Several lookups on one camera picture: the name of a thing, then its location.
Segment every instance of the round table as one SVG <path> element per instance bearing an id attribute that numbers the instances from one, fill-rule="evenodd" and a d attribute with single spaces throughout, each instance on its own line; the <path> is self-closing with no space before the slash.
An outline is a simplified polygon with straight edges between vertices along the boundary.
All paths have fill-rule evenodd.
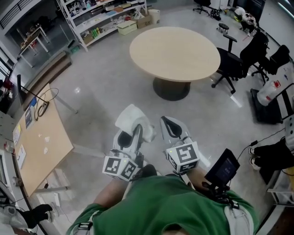
<path id="1" fill-rule="evenodd" d="M 185 98 L 191 81 L 209 77 L 221 63 L 211 41 L 178 27 L 159 27 L 141 33 L 130 45 L 130 56 L 139 68 L 155 77 L 156 94 L 169 101 Z"/>

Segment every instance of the concrete floor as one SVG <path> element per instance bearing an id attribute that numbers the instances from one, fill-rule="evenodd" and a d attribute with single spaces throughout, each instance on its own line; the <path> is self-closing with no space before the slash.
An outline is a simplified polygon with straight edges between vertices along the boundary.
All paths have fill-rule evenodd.
<path id="1" fill-rule="evenodd" d="M 200 151 L 210 159 L 212 165 L 226 148 L 238 157 L 251 142 L 283 128 L 281 124 L 267 125 L 255 121 L 249 91 L 262 87 L 259 75 L 234 82 L 237 90 L 234 96 L 231 96 L 226 81 L 215 89 L 211 88 L 213 80 L 220 77 L 219 74 L 192 82 L 189 95 L 181 101 L 165 101 L 154 93 L 153 77 L 137 68 L 129 55 L 129 46 L 138 34 L 152 27 L 177 26 L 201 33 L 217 47 L 228 48 L 228 39 L 216 30 L 219 22 L 205 13 L 200 15 L 193 12 L 192 7 L 162 11 L 159 25 L 136 30 L 126 36 L 113 33 L 89 47 L 88 53 L 80 50 L 72 56 L 73 65 L 51 86 L 58 88 L 60 97 L 79 110 L 74 115 L 56 101 L 65 128 L 74 143 L 108 153 L 118 131 L 114 126 L 116 118 L 129 104 L 134 104 L 148 116 L 158 133 L 153 143 L 144 144 L 141 151 L 158 171 L 167 174 L 172 168 L 162 153 L 164 142 L 159 125 L 162 115 L 183 121 L 198 142 Z M 238 29 L 239 23 L 228 16 L 221 17 L 230 27 L 229 34 L 238 40 L 233 43 L 232 52 L 239 55 L 251 39 L 243 40 L 246 33 Z M 278 49 L 273 41 L 270 41 L 269 47 L 268 55 Z M 284 68 L 289 65 L 280 68 L 278 75 L 272 78 L 284 79 Z M 259 145 L 275 143 L 283 135 L 280 132 Z M 249 201 L 260 219 L 263 219 L 273 205 L 273 199 L 266 192 L 260 174 L 250 166 L 247 150 L 239 162 L 241 167 L 231 188 Z M 54 226 L 42 222 L 49 234 L 57 234 L 57 231 L 64 234 L 71 222 L 111 181 L 110 177 L 101 173 L 102 165 L 103 159 L 73 153 L 48 178 L 50 187 L 71 186 L 71 190 L 60 193 L 62 211 L 59 210 L 60 216 L 56 218 Z M 52 194 L 43 194 L 42 198 L 46 203 L 54 201 Z M 36 199 L 31 199 L 34 205 L 38 204 Z"/>

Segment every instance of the white cylinder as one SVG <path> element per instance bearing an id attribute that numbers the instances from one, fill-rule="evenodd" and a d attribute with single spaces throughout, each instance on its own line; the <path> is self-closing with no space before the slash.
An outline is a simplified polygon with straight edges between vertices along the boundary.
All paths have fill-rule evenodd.
<path id="1" fill-rule="evenodd" d="M 148 12 L 152 18 L 152 24 L 158 24 L 160 22 L 160 10 L 150 9 Z"/>

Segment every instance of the chair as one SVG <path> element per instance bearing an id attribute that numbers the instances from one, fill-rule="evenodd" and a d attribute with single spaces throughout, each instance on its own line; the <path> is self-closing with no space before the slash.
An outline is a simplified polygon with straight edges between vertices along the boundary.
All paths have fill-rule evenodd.
<path id="1" fill-rule="evenodd" d="M 231 79 L 233 81 L 238 81 L 240 78 L 246 77 L 249 67 L 255 64 L 259 58 L 266 55 L 268 38 L 263 33 L 258 32 L 249 45 L 241 51 L 239 58 L 231 53 L 233 41 L 237 42 L 237 40 L 227 34 L 223 36 L 229 39 L 229 48 L 228 51 L 217 48 L 220 54 L 220 66 L 217 73 L 222 76 L 215 84 L 212 84 L 211 87 L 215 88 L 216 85 L 225 78 L 232 88 L 231 94 L 234 94 L 236 90 Z"/>
<path id="2" fill-rule="evenodd" d="M 276 75 L 277 70 L 279 67 L 287 64 L 290 61 L 289 57 L 289 49 L 285 45 L 280 46 L 280 48 L 276 51 L 275 54 L 273 54 L 270 59 L 263 57 L 261 58 L 258 63 L 259 66 L 257 67 L 254 65 L 258 70 L 251 74 L 251 76 L 254 76 L 256 73 L 260 73 L 263 79 L 263 82 L 266 83 L 266 80 L 268 81 L 269 78 L 266 73 Z"/>
<path id="3" fill-rule="evenodd" d="M 193 11 L 200 10 L 199 14 L 201 14 L 202 11 L 209 14 L 209 12 L 204 9 L 204 6 L 210 6 L 210 4 L 211 4 L 210 0 L 194 0 L 194 2 L 199 4 L 200 7 L 194 8 Z"/>

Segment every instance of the buckle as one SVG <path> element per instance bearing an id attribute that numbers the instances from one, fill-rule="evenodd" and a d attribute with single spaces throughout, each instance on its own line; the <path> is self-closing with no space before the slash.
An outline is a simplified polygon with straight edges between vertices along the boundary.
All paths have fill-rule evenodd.
<path id="1" fill-rule="evenodd" d="M 88 230 L 90 231 L 90 228 L 93 226 L 92 222 L 86 222 L 86 223 L 80 223 L 78 226 L 78 230 Z"/>

